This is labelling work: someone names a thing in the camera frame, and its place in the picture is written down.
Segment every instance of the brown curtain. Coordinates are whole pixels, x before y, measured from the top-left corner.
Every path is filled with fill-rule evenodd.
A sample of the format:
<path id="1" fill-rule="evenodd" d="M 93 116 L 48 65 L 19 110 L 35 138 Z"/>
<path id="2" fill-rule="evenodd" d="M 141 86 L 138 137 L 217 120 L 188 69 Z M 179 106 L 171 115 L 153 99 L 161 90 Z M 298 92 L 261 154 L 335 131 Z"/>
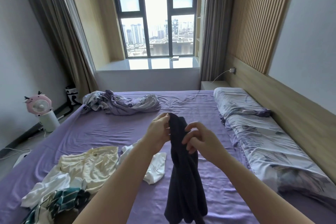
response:
<path id="1" fill-rule="evenodd" d="M 206 2 L 201 81 L 212 81 L 224 72 L 232 5 L 233 0 L 207 0 Z"/>
<path id="2" fill-rule="evenodd" d="M 98 90 L 64 0 L 29 0 L 50 47 L 79 92 Z"/>

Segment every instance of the white bedside table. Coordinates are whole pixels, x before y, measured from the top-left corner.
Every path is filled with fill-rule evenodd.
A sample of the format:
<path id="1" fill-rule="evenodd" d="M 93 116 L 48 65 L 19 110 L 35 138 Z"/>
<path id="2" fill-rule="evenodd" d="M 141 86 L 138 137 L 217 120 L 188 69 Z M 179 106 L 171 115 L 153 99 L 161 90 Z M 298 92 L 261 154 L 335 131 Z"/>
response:
<path id="1" fill-rule="evenodd" d="M 226 81 L 201 82 L 201 90 L 214 90 L 218 87 L 231 88 Z"/>

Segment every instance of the window frame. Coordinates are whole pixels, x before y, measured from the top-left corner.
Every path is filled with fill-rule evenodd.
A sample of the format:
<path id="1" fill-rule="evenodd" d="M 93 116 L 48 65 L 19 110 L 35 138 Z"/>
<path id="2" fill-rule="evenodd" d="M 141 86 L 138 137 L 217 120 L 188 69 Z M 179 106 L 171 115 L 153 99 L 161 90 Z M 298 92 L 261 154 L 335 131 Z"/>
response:
<path id="1" fill-rule="evenodd" d="M 196 22 L 197 22 L 197 0 L 192 0 L 192 7 L 188 8 L 173 8 L 173 0 L 167 0 L 167 24 L 168 24 L 168 49 L 169 55 L 160 55 L 160 56 L 151 56 L 151 52 L 149 49 L 149 35 L 148 35 L 148 25 L 147 25 L 147 17 L 146 17 L 146 10 L 145 10 L 145 0 L 138 0 L 139 1 L 139 11 L 132 11 L 132 12 L 122 12 L 121 10 L 121 3 L 120 0 L 115 0 L 115 7 L 117 10 L 119 27 L 121 30 L 121 37 L 123 40 L 125 56 L 128 59 L 134 58 L 167 58 L 173 57 L 173 41 L 172 41 L 172 20 L 171 17 L 175 15 L 194 15 L 194 39 L 193 39 L 193 51 L 191 55 L 180 55 L 181 57 L 193 57 L 195 56 L 195 41 L 196 41 Z M 145 33 L 145 44 L 147 50 L 147 56 L 142 57 L 128 57 L 127 47 L 126 47 L 126 40 L 124 38 L 124 32 L 122 28 L 121 19 L 126 18 L 142 18 L 143 19 L 143 28 Z"/>

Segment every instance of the black garment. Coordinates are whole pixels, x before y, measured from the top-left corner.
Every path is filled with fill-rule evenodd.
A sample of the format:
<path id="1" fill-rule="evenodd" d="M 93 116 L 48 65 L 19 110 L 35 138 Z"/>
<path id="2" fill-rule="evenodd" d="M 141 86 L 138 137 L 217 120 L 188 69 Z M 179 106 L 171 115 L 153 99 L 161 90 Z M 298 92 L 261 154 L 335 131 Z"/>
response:
<path id="1" fill-rule="evenodd" d="M 187 134 L 187 123 L 183 117 L 170 113 L 171 158 L 174 166 L 171 173 L 165 217 L 170 224 L 195 220 L 204 223 L 208 207 L 204 189 L 198 173 L 198 152 L 189 154 L 186 145 L 181 144 Z"/>

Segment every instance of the white window sill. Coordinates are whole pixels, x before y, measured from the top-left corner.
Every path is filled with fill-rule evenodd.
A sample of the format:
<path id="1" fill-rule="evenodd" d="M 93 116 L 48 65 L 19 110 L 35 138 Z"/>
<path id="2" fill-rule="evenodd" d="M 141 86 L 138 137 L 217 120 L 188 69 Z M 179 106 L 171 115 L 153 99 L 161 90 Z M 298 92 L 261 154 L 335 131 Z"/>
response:
<path id="1" fill-rule="evenodd" d="M 200 65 L 198 63 L 198 57 L 180 57 L 179 60 L 171 60 L 170 58 L 125 59 L 120 61 L 113 61 L 97 70 L 97 72 L 178 68 L 199 69 Z"/>

